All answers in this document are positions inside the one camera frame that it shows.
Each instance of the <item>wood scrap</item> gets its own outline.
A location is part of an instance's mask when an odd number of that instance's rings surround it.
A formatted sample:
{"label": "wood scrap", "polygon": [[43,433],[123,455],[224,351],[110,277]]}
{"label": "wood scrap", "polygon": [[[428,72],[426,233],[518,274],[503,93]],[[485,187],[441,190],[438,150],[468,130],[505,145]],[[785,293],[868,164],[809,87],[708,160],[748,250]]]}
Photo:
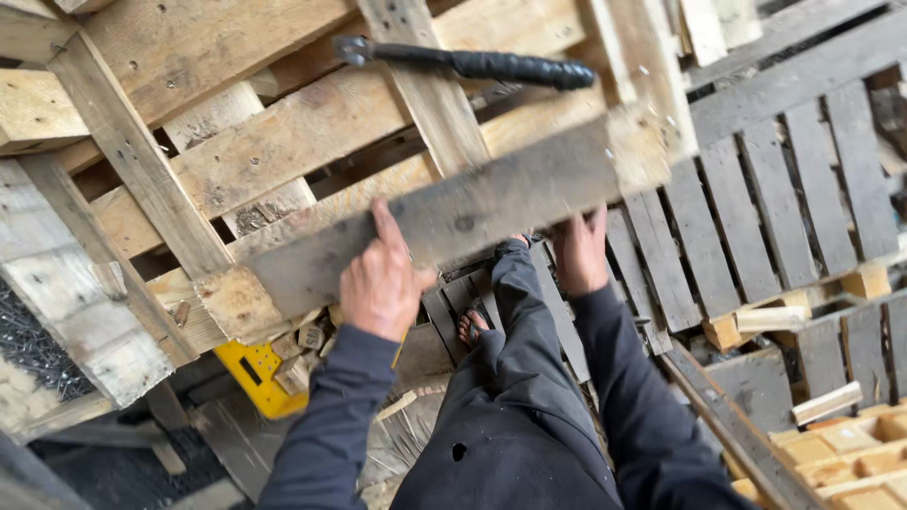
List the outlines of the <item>wood scrap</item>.
{"label": "wood scrap", "polygon": [[819,419],[838,409],[845,409],[863,400],[860,382],[854,381],[791,409],[798,426]]}

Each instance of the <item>dark weathered wood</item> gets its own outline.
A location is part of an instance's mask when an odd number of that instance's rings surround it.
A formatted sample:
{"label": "dark weathered wood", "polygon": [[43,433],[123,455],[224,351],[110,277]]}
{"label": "dark weathered wood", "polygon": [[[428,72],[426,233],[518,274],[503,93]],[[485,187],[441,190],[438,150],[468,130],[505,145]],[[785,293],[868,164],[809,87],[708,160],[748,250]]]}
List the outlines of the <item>dark weathered wood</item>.
{"label": "dark weathered wood", "polygon": [[778,348],[764,348],[709,365],[706,372],[762,432],[795,427],[790,382],[784,355]]}
{"label": "dark weathered wood", "polygon": [[774,508],[828,508],[682,345],[675,344],[658,361]]}
{"label": "dark weathered wood", "polygon": [[618,263],[624,283],[627,284],[629,300],[636,310],[636,314],[651,319],[642,327],[646,340],[649,342],[649,349],[653,354],[665,352],[671,347],[668,328],[661,316],[661,310],[658,309],[658,305],[649,293],[646,276],[642,272],[642,266],[639,264],[639,258],[633,246],[633,239],[630,237],[627,222],[620,209],[608,210],[608,244],[614,253],[614,259]]}
{"label": "dark weathered wood", "polygon": [[882,308],[869,305],[842,319],[842,339],[850,380],[859,381],[863,402],[857,407],[890,404],[891,384],[882,354]]}
{"label": "dark weathered wood", "polygon": [[820,397],[847,384],[841,342],[838,341],[840,330],[839,321],[833,318],[817,321],[796,334],[800,369],[809,398]]}
{"label": "dark weathered wood", "polygon": [[[623,114],[615,110],[610,110],[608,119]],[[598,119],[577,126],[478,171],[455,175],[392,201],[390,210],[415,262],[440,264],[513,232],[619,200],[624,179],[619,179],[604,154],[610,138],[603,123],[609,122]],[[661,171],[657,165],[642,165],[634,180],[642,183],[647,172]],[[656,182],[642,187],[654,187]],[[340,273],[375,236],[372,215],[363,212],[245,259],[243,264],[258,277],[280,314],[290,318],[335,302]],[[239,310],[224,315],[236,317],[236,313]]]}
{"label": "dark weathered wood", "polygon": [[624,200],[642,256],[652,277],[652,286],[665,312],[668,331],[696,326],[702,319],[689,291],[687,277],[680,265],[678,248],[671,237],[668,219],[661,209],[656,191],[644,191]]}
{"label": "dark weathered wood", "polygon": [[226,269],[232,257],[223,241],[192,203],[88,36],[76,33],[47,67],[60,78],[98,147],[189,276]]}
{"label": "dark weathered wood", "polygon": [[815,99],[811,99],[788,108],[785,119],[807,213],[819,244],[819,257],[825,266],[825,274],[834,275],[855,267],[856,254],[847,234],[838,180],[829,164],[825,133],[819,124],[816,106]]}
{"label": "dark weathered wood", "polygon": [[885,319],[891,341],[895,396],[907,397],[907,293],[885,303]]}
{"label": "dark weathered wood", "polygon": [[671,182],[665,184],[665,195],[706,315],[718,317],[740,308],[740,295],[731,279],[693,160],[674,165]]}
{"label": "dark weathered wood", "polygon": [[746,301],[761,301],[779,294],[781,287],[768,261],[734,138],[727,137],[707,147],[702,152],[702,168]]}
{"label": "dark weathered wood", "polygon": [[19,158],[19,164],[95,264],[120,264],[126,284],[126,303],[173,365],[179,367],[198,358],[199,353],[148,290],[129,259],[113,246],[88,201],[57,158],[37,154]]}
{"label": "dark weathered wood", "polygon": [[454,369],[437,329],[430,323],[416,326],[406,333],[394,365],[394,393],[402,395],[418,387],[447,384]]}
{"label": "dark weathered wood", "polygon": [[438,334],[441,336],[444,346],[447,347],[447,352],[450,354],[454,364],[459,363],[461,359],[466,357],[468,351],[463,342],[457,338],[457,325],[451,319],[441,290],[429,292],[422,296],[422,305],[425,306],[425,311],[428,312],[428,318],[432,320],[432,323],[437,328]]}
{"label": "dark weathered wood", "polygon": [[816,281],[813,253],[772,119],[743,130],[743,154],[781,283],[785,289],[796,289]]}
{"label": "dark weathered wood", "polygon": [[884,5],[883,0],[803,0],[785,7],[762,22],[762,37],[734,48],[727,57],[706,67],[692,67],[687,90],[756,64],[791,44]]}
{"label": "dark weathered wood", "polygon": [[486,268],[481,268],[470,274],[469,280],[473,283],[475,291],[479,293],[479,297],[482,298],[482,304],[485,305],[485,310],[488,311],[489,319],[492,320],[492,323],[488,326],[490,328],[498,329],[499,331],[504,331],[504,326],[501,323],[501,313],[498,312],[498,303],[494,299],[492,275],[488,274]]}
{"label": "dark weathered wood", "polygon": [[863,24],[690,105],[699,145],[706,147],[907,55],[907,11]]}
{"label": "dark weathered wood", "polygon": [[561,292],[551,277],[548,270],[548,264],[541,255],[545,249],[544,244],[538,243],[530,249],[532,255],[532,265],[535,266],[535,272],[539,276],[541,285],[541,296],[548,305],[548,310],[554,317],[554,328],[558,332],[558,339],[561,341],[561,347],[567,354],[573,373],[580,383],[589,380],[589,366],[586,364],[586,353],[582,347],[582,340],[577,334],[576,328],[573,327],[573,321],[570,319],[570,313],[567,311],[567,304],[561,299]]}
{"label": "dark weathered wood", "polygon": [[191,425],[189,416],[182,409],[180,400],[166,379],[148,390],[145,400],[148,402],[151,415],[167,430],[177,430]]}
{"label": "dark weathered wood", "polygon": [[296,419],[259,419],[245,393],[209,402],[190,417],[239,490],[257,503],[284,435]]}
{"label": "dark weathered wood", "polygon": [[898,250],[894,211],[876,149],[873,118],[863,80],[853,80],[825,96],[838,159],[850,198],[863,260]]}

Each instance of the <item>pallet slat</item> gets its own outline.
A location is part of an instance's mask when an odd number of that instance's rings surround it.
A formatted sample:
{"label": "pallet slat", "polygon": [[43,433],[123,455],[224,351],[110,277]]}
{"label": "pallet slat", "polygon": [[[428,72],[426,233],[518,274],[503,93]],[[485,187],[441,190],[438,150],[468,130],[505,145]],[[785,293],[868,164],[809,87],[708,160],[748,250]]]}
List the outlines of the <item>pallet slat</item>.
{"label": "pallet slat", "polygon": [[863,80],[845,83],[825,99],[860,254],[863,260],[869,260],[897,251],[897,228],[876,152],[873,118]]}
{"label": "pallet slat", "polygon": [[644,191],[627,197],[624,202],[658,302],[668,320],[668,331],[696,326],[701,320],[699,308],[693,301],[683,267],[680,266],[677,246],[668,229],[658,193]]}
{"label": "pallet slat", "polygon": [[48,68],[183,268],[200,278],[228,267],[232,258],[223,242],[195,209],[91,40],[80,32]]}
{"label": "pallet slat", "polygon": [[813,253],[772,120],[743,130],[743,154],[782,284],[796,289],[816,281]]}
{"label": "pallet slat", "polygon": [[810,100],[787,109],[785,120],[819,256],[825,273],[834,275],[856,266],[856,254],[817,115],[816,102]]}
{"label": "pallet slat", "polygon": [[733,137],[702,152],[708,192],[721,221],[731,260],[746,301],[760,301],[781,293],[768,252],[759,232],[756,209],[749,200]]}
{"label": "pallet slat", "polygon": [[671,182],[665,184],[665,195],[706,315],[718,317],[739,308],[740,296],[731,279],[693,160],[674,165]]}

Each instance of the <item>finger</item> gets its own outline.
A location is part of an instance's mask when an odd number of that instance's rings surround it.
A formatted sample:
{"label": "finger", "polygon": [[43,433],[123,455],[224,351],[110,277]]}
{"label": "finger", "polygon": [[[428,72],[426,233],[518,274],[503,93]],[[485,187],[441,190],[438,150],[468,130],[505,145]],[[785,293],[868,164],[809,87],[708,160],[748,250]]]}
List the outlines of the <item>finger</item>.
{"label": "finger", "polygon": [[438,282],[438,270],[435,268],[413,270],[413,281],[419,292],[422,292]]}
{"label": "finger", "polygon": [[378,239],[382,240],[391,250],[407,251],[406,241],[396,224],[394,215],[387,209],[387,202],[381,199],[372,200],[372,214],[375,216],[375,229],[378,230]]}

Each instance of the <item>black pants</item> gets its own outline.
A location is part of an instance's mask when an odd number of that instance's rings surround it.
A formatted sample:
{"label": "black pants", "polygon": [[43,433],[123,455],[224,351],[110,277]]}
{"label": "black pants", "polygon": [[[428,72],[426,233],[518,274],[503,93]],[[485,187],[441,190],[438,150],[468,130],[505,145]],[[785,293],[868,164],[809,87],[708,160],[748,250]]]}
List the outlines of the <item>black pants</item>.
{"label": "black pants", "polygon": [[573,451],[619,502],[614,476],[599,447],[580,389],[561,361],[554,317],[541,296],[529,249],[510,239],[494,253],[494,297],[504,332],[489,329],[460,362],[447,385],[436,427],[473,402],[522,407]]}

